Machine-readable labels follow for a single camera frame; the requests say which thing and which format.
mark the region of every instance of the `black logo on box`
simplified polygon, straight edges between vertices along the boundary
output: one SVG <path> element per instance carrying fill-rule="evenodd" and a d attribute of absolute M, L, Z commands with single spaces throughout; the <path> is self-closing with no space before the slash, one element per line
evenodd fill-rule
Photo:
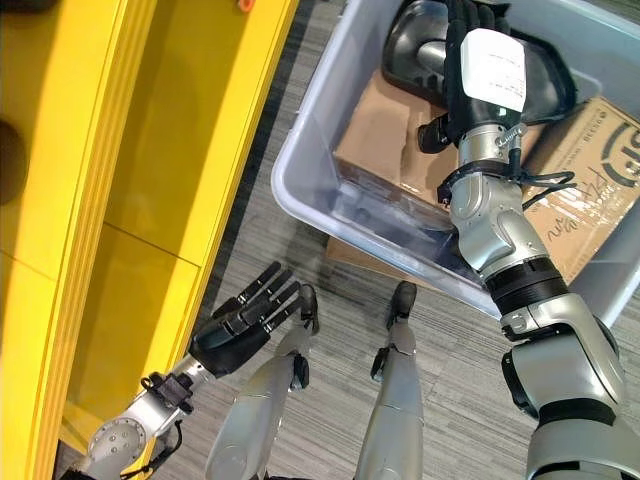
<path fill-rule="evenodd" d="M 602 150 L 602 168 L 617 184 L 633 188 L 640 177 L 640 130 L 629 137 L 630 127 L 623 122 L 611 134 Z"/>

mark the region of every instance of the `white label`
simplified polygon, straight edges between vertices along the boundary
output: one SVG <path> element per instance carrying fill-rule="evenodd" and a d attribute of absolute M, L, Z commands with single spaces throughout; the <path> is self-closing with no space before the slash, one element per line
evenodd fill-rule
<path fill-rule="evenodd" d="M 464 37 L 460 56 L 467 96 L 522 112 L 527 77 L 520 42 L 504 33 L 477 28 Z"/>

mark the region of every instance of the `brown cardboard box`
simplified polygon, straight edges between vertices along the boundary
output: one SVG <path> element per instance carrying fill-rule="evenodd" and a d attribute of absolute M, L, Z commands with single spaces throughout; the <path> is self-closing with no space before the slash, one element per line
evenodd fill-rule
<path fill-rule="evenodd" d="M 388 263 L 384 263 L 382 260 L 372 257 L 362 250 L 358 250 L 347 243 L 341 242 L 337 238 L 329 238 L 325 255 L 329 260 L 347 263 L 349 265 L 364 268 L 365 270 L 387 275 L 388 277 L 395 278 L 397 280 L 407 280 L 408 282 L 415 283 L 416 285 L 436 290 L 435 287 L 424 280 L 416 278 L 413 275 L 409 275 L 402 270 L 398 270 Z"/>
<path fill-rule="evenodd" d="M 458 152 L 449 146 L 436 155 L 418 148 L 417 130 L 442 115 L 426 100 L 387 83 L 376 70 L 334 152 L 342 178 L 395 203 L 433 229 L 453 228 L 438 203 L 437 188 L 458 168 Z M 542 127 L 525 136 L 523 158 Z"/>
<path fill-rule="evenodd" d="M 571 282 L 638 198 L 640 124 L 602 98 L 555 125 L 525 164 L 533 173 L 572 170 L 576 188 L 526 211 L 565 281 Z M 540 189 L 525 190 L 524 200 Z"/>

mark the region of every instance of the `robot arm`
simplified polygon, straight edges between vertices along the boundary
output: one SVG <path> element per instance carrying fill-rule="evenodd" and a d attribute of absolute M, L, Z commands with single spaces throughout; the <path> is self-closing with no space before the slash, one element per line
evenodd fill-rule
<path fill-rule="evenodd" d="M 615 340 L 569 292 L 523 213 L 522 183 L 555 190 L 572 178 L 559 174 L 559 185 L 520 170 L 524 52 L 487 5 L 447 3 L 449 114 L 422 135 L 459 149 L 460 168 L 439 196 L 450 204 L 460 252 L 484 279 L 505 336 L 517 342 L 502 367 L 515 404 L 539 420 L 527 478 L 640 479 L 640 439 L 620 417 L 625 380 Z M 480 69 L 472 58 L 479 49 Z M 496 84 L 504 101 L 495 100 Z"/>
<path fill-rule="evenodd" d="M 298 282 L 275 295 L 292 276 L 289 270 L 279 273 L 280 268 L 274 262 L 237 297 L 218 308 L 194 335 L 189 353 L 171 372 L 154 372 L 144 378 L 144 391 L 124 412 L 96 431 L 87 455 L 65 473 L 63 480 L 120 480 L 155 471 L 162 465 L 179 447 L 180 422 L 193 411 L 189 399 L 198 388 L 233 373 L 267 343 L 271 331 L 300 307 L 307 311 L 307 304 L 315 302 L 313 289 L 306 285 L 303 293 L 289 302 L 301 288 Z M 315 310 L 312 317 L 313 325 L 306 321 L 303 327 L 317 328 Z M 174 447 L 163 450 L 141 471 L 122 474 L 153 438 L 174 425 L 179 432 Z"/>

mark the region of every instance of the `black object in bin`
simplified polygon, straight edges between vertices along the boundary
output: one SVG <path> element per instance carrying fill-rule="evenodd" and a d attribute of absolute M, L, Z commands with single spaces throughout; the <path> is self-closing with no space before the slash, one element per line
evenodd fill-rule
<path fill-rule="evenodd" d="M 504 15 L 509 7 L 504 3 L 490 6 L 497 15 Z M 441 108 L 446 108 L 443 80 L 448 25 L 447 6 L 441 1 L 405 2 L 382 55 L 382 74 L 389 83 Z M 576 86 L 562 57 L 553 45 L 537 37 L 516 30 L 511 36 L 525 48 L 527 99 L 522 121 L 533 125 L 563 118 L 576 105 Z"/>

